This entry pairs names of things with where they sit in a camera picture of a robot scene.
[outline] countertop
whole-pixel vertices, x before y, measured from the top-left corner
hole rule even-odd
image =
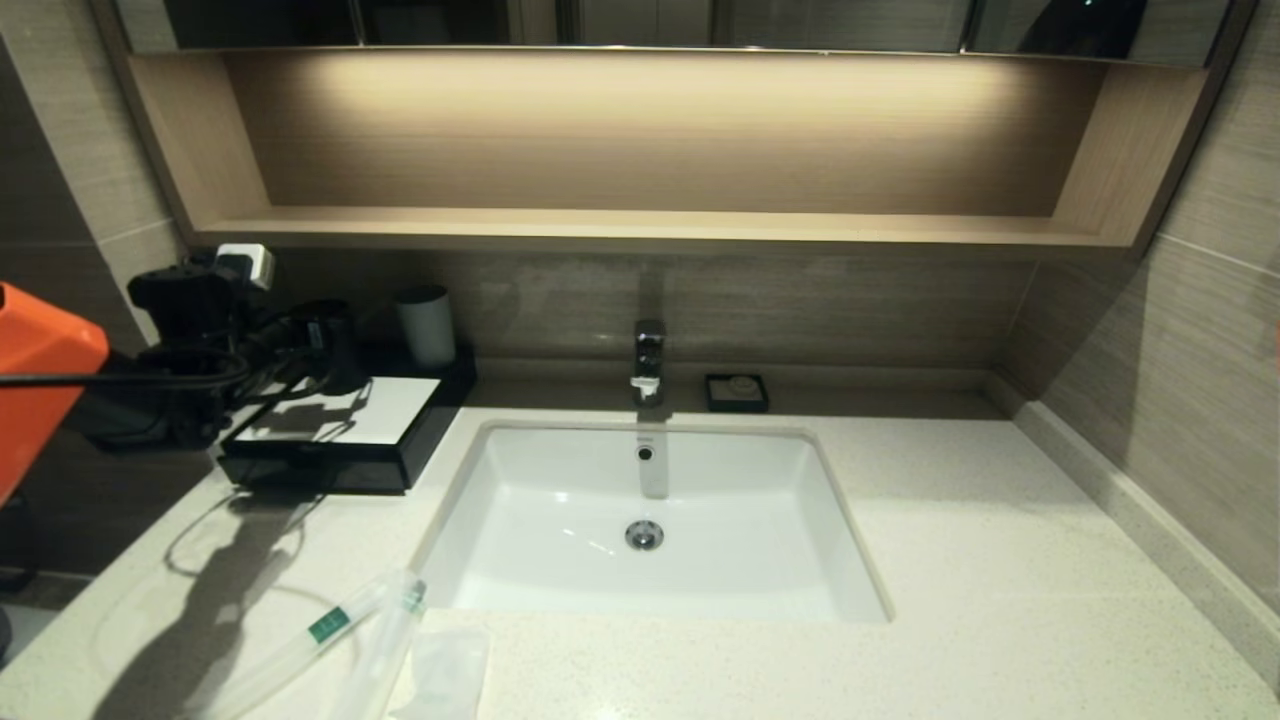
[[[887,593],[887,625],[438,609],[422,625],[489,629],[484,719],[1280,715],[1226,639],[1012,423],[977,396],[943,405],[937,416],[669,420],[812,433]],[[631,420],[466,407],[406,497],[271,507],[229,501],[215,471],[0,673],[0,717],[169,717],[201,682],[260,661],[385,570],[415,566],[485,424]],[[325,717],[371,629],[251,717]],[[411,694],[403,673],[390,707]]]

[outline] orange object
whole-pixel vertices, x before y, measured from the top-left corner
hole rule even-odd
[[[96,373],[102,328],[0,282],[0,375]],[[82,387],[0,387],[0,505],[22,482]]]

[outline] sink drain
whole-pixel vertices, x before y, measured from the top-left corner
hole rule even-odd
[[[627,544],[636,550],[658,550],[662,544],[662,525],[653,520],[636,520],[627,525]]]

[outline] chrome faucet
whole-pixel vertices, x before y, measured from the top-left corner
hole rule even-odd
[[[662,405],[662,346],[666,340],[667,325],[662,320],[636,323],[636,364],[631,374],[636,407]]]

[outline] undermount sink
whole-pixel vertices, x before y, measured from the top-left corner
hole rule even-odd
[[[431,607],[888,621],[801,436],[493,427],[451,503]]]

